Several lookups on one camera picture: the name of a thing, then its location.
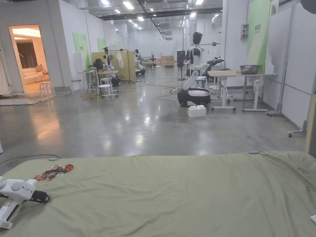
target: green panel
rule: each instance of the green panel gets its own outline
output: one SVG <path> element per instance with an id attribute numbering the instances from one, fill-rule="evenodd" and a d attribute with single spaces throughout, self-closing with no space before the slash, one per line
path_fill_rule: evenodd
<path id="1" fill-rule="evenodd" d="M 104 52 L 104 48 L 106 47 L 106 41 L 105 39 L 97 38 L 98 40 L 98 49 L 99 52 Z"/>
<path id="2" fill-rule="evenodd" d="M 85 34 L 72 33 L 74 37 L 75 51 L 83 55 L 85 69 L 90 65 L 87 37 Z"/>
<path id="3" fill-rule="evenodd" d="M 261 65 L 259 73 L 265 71 L 270 0 L 255 0 L 250 4 L 248 32 L 248 64 Z"/>

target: yellow cable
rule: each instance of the yellow cable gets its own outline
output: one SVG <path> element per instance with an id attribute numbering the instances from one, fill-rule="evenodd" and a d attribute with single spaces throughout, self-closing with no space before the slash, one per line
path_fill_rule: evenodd
<path id="1" fill-rule="evenodd" d="M 38 155 L 52 155 L 52 156 L 57 156 L 58 158 L 61 159 L 60 156 L 55 155 L 55 154 L 38 154 Z M 30 157 L 30 156 L 38 156 L 38 155 L 24 155 L 24 156 L 13 157 L 13 158 L 10 158 L 10 159 L 7 159 L 7 160 L 5 160 L 5 161 L 0 162 L 0 164 L 4 163 L 4 162 L 6 162 L 6 161 L 10 161 L 10 160 L 16 159 L 16 158 L 23 158 L 23 157 Z"/>

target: doorway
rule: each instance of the doorway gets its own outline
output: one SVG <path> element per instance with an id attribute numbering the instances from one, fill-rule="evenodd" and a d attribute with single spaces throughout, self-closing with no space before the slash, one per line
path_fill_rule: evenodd
<path id="1" fill-rule="evenodd" d="M 25 93 L 40 94 L 40 84 L 49 73 L 38 25 L 9 27 L 21 82 Z"/>

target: white sofa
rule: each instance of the white sofa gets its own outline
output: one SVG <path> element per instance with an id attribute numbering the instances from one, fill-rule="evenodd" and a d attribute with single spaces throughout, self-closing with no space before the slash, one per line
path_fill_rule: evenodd
<path id="1" fill-rule="evenodd" d="M 24 83 L 31 84 L 35 82 L 40 82 L 42 79 L 43 72 L 36 72 L 35 68 L 24 68 L 22 69 L 24 76 Z"/>

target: brown curtain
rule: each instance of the brown curtain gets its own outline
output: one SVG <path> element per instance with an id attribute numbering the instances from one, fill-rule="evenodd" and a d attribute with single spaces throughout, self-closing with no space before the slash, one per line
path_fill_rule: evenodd
<path id="1" fill-rule="evenodd" d="M 33 43 L 17 43 L 16 45 L 20 53 L 22 68 L 36 67 L 37 60 Z"/>

